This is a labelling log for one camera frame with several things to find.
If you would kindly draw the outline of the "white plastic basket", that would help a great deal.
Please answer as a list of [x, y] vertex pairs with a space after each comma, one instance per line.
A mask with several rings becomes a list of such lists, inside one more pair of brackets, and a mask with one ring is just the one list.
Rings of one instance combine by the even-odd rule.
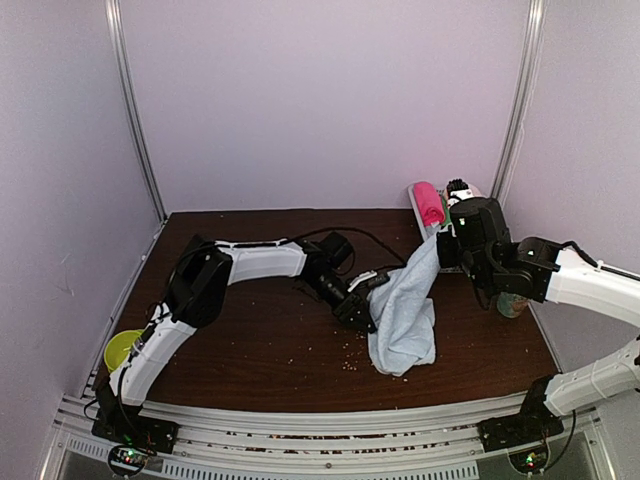
[[423, 242], [451, 232], [445, 191], [429, 182], [415, 182], [407, 187], [408, 198]]

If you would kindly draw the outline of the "magenta pink towel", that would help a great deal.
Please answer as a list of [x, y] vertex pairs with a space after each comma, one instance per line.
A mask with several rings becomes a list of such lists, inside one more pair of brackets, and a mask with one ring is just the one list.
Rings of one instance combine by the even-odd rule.
[[442, 224], [446, 220], [442, 199], [432, 184], [428, 182], [415, 183], [413, 195], [424, 226]]

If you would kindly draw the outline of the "light blue towel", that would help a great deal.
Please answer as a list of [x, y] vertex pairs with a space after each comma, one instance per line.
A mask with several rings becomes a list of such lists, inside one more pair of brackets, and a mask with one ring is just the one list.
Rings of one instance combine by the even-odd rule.
[[368, 295], [377, 328], [368, 336], [368, 350], [379, 373], [401, 377], [414, 366], [435, 362], [435, 310], [429, 292], [439, 270], [432, 236], [414, 251], [405, 267], [391, 271], [389, 281]]

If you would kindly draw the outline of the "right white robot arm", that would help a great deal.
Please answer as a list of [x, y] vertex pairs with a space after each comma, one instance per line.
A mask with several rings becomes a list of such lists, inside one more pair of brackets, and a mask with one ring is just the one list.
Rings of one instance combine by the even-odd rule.
[[534, 302], [536, 319], [562, 367], [536, 402], [513, 419], [519, 440], [535, 440], [565, 416], [639, 386], [639, 276], [538, 237], [464, 240], [439, 233], [443, 267], [458, 267], [480, 293]]

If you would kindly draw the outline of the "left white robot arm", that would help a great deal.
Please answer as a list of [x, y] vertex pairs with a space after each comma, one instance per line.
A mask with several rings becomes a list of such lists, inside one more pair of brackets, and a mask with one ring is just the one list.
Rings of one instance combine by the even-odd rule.
[[346, 283], [336, 273], [352, 251], [349, 241], [336, 232], [318, 242], [228, 242], [194, 235], [142, 334], [124, 361], [96, 389], [98, 405], [108, 410], [103, 420], [106, 429], [123, 444], [133, 444], [143, 436], [142, 419], [126, 407], [141, 406], [182, 344], [217, 319], [231, 285], [273, 277], [298, 278], [330, 307], [341, 324], [375, 332], [358, 284]]

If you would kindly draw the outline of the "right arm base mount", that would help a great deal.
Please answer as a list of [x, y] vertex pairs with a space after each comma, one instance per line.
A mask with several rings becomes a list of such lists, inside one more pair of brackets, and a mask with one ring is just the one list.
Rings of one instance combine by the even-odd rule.
[[477, 429], [484, 451], [491, 452], [542, 442], [545, 438], [561, 434], [564, 424], [546, 408], [522, 409], [513, 415], [483, 420], [477, 424]]

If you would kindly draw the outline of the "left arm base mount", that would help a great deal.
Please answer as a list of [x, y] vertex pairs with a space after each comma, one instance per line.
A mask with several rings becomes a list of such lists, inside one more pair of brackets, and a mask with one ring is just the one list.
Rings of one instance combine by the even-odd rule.
[[172, 421], [139, 416], [137, 413], [123, 415], [121, 411], [113, 411], [107, 415], [99, 411], [91, 433], [118, 444], [170, 454], [178, 430], [179, 425]]

